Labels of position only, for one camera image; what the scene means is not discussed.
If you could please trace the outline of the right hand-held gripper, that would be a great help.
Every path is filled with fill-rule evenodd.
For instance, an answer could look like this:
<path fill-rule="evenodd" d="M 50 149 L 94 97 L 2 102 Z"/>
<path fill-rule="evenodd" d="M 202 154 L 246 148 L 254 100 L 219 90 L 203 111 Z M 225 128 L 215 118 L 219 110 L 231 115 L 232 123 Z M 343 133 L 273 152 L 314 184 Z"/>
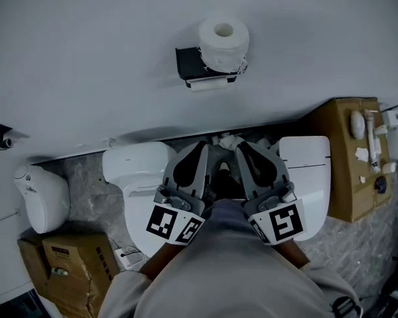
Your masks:
<path fill-rule="evenodd" d="M 249 224 L 266 245 L 278 245 L 306 232 L 304 205 L 288 182 L 285 162 L 258 144 L 241 142 L 235 149 Z"/>

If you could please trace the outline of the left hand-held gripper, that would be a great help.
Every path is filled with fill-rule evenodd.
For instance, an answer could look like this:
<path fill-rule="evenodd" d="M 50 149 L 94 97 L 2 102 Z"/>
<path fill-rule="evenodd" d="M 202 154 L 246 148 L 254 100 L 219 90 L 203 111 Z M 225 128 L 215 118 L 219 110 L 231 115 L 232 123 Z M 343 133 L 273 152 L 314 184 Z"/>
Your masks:
<path fill-rule="evenodd" d="M 213 163 L 212 147 L 203 140 L 183 148 L 170 160 L 164 185 L 145 193 L 149 206 L 146 232 L 169 244 L 186 246 L 192 242 L 214 202 Z"/>

